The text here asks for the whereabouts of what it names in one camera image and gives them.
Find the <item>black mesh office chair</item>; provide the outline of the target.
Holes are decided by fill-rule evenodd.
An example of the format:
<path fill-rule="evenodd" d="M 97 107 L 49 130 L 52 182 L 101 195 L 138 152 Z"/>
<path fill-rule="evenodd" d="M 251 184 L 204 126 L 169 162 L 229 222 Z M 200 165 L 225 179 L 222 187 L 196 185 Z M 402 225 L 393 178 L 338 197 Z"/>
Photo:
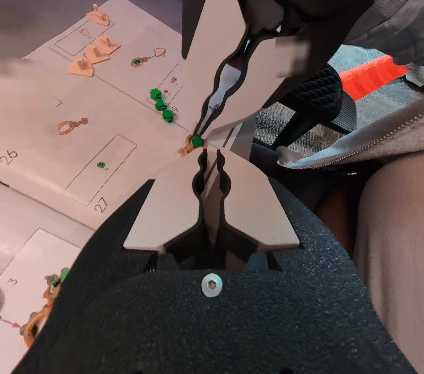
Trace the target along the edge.
<path fill-rule="evenodd" d="M 289 147 L 319 124 L 343 135 L 357 130 L 356 103 L 343 89 L 339 74 L 329 64 L 278 102 L 294 114 L 273 142 L 273 149 Z"/>

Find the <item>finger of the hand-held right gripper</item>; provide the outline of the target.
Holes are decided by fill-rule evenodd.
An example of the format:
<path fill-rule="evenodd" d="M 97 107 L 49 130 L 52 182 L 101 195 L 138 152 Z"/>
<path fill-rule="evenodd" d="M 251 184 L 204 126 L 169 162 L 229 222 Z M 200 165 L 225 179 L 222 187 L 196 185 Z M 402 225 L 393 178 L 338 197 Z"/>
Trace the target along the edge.
<path fill-rule="evenodd" d="M 221 72 L 246 34 L 238 0 L 205 0 L 185 62 L 190 134 L 202 134 L 209 101 L 219 87 Z"/>
<path fill-rule="evenodd" d="M 240 5 L 246 34 L 225 64 L 199 134 L 210 139 L 258 113 L 289 77 L 289 37 L 280 37 L 284 9 L 275 0 Z"/>

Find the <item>peach petal toy piece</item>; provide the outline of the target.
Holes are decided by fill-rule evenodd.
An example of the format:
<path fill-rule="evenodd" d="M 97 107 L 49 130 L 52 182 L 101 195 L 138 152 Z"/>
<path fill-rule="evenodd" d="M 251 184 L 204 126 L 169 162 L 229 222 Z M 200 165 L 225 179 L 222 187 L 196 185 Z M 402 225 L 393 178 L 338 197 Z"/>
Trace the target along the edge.
<path fill-rule="evenodd" d="M 92 63 L 87 57 L 81 57 L 74 60 L 69 66 L 68 71 L 72 75 L 93 77 L 94 69 Z"/>
<path fill-rule="evenodd" d="M 102 52 L 98 47 L 88 45 L 86 47 L 85 57 L 91 64 L 97 64 L 110 59 L 109 55 Z"/>
<path fill-rule="evenodd" d="M 108 36 L 98 36 L 96 38 L 97 48 L 104 54 L 110 55 L 121 47 L 121 45 Z"/>
<path fill-rule="evenodd" d="M 110 25 L 109 16 L 103 10 L 101 10 L 97 4 L 93 4 L 93 10 L 86 13 L 86 17 L 99 25 L 105 27 Z"/>

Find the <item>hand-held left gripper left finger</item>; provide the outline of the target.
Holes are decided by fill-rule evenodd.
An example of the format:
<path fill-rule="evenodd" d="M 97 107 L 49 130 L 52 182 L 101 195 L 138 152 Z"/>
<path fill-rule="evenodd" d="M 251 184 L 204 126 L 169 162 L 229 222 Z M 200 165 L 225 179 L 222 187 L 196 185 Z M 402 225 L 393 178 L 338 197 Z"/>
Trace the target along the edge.
<path fill-rule="evenodd" d="M 197 252 L 204 248 L 201 194 L 207 160 L 206 149 L 195 149 L 159 172 L 123 244 L 125 249 Z"/>

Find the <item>orange object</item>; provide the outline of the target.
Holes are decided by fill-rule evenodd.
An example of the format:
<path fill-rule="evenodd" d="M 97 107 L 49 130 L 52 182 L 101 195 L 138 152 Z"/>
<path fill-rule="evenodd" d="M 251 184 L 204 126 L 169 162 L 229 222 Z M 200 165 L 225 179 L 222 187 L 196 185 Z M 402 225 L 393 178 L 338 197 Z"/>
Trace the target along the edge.
<path fill-rule="evenodd" d="M 396 65 L 390 55 L 384 55 L 339 74 L 343 90 L 353 101 L 373 93 L 409 72 L 404 65 Z"/>

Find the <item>person's right forearm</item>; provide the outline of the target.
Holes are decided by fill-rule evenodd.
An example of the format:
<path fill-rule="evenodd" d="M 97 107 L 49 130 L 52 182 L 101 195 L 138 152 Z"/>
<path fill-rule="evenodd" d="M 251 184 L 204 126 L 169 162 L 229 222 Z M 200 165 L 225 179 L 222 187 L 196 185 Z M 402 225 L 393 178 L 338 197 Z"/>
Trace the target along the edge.
<path fill-rule="evenodd" d="M 423 90 L 424 0 L 374 0 L 344 44 L 390 55 L 409 69 L 406 80 Z"/>

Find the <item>person's bare leg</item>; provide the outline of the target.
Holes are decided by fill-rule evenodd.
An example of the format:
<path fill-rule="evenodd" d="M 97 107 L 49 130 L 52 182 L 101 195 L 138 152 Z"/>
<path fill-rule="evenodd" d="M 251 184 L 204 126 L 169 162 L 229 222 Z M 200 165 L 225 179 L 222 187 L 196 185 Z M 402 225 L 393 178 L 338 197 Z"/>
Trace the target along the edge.
<path fill-rule="evenodd" d="M 326 193 L 315 214 L 332 232 L 350 258 L 353 258 L 358 228 L 361 186 L 342 184 Z"/>

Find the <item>white instruction booklet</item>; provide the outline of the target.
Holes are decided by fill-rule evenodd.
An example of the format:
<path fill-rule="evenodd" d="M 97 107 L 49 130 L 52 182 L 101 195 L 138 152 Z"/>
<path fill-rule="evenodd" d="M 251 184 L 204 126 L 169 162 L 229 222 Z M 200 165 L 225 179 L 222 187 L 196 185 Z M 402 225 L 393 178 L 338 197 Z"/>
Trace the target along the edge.
<path fill-rule="evenodd" d="M 27 352 L 42 295 L 93 232 L 178 158 L 187 108 L 181 36 L 128 0 L 84 17 L 23 59 L 1 58 L 1 373 Z"/>

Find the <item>gold ring toy piece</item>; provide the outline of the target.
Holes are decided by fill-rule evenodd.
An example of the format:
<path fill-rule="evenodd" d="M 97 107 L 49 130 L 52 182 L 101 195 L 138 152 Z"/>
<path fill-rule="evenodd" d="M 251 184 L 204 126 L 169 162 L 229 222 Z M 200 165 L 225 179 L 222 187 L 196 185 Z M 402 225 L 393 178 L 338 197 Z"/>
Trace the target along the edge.
<path fill-rule="evenodd" d="M 191 153 L 193 150 L 195 150 L 195 149 L 192 147 L 191 142 L 190 142 L 190 139 L 191 139 L 191 137 L 192 137 L 192 136 L 194 136 L 194 135 L 188 135 L 188 136 L 186 137 L 186 139 L 185 139 L 185 143 L 184 143 L 184 146 L 183 146 L 183 147 L 181 147 L 181 148 L 178 150 L 178 153 L 180 153 L 180 154 L 182 154 L 183 156 L 185 156 L 185 155 L 187 155 L 187 154 Z M 207 142 L 204 140 L 204 146 L 203 146 L 203 147 L 201 147 L 201 148 L 205 149 L 205 148 L 207 148 L 207 146 L 208 146 L 208 144 L 207 144 Z"/>

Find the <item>grey zip jacket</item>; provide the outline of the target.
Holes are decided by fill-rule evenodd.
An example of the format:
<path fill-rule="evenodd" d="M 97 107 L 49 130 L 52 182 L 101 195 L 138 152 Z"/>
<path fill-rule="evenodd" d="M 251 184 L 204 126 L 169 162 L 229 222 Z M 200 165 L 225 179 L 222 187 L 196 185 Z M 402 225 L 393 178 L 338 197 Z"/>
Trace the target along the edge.
<path fill-rule="evenodd" d="M 422 152 L 424 106 L 419 100 L 338 139 L 330 147 L 300 158 L 284 146 L 277 164 L 289 170 L 314 170 Z"/>

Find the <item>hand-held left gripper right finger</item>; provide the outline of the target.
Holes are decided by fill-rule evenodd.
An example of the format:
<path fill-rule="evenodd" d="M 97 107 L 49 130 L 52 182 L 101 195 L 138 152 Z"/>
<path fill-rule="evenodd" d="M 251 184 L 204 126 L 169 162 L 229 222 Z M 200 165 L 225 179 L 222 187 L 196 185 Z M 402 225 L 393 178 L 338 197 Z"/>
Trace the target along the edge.
<path fill-rule="evenodd" d="M 255 165 L 221 148 L 218 240 L 228 252 L 298 248 L 300 240 L 269 178 Z"/>

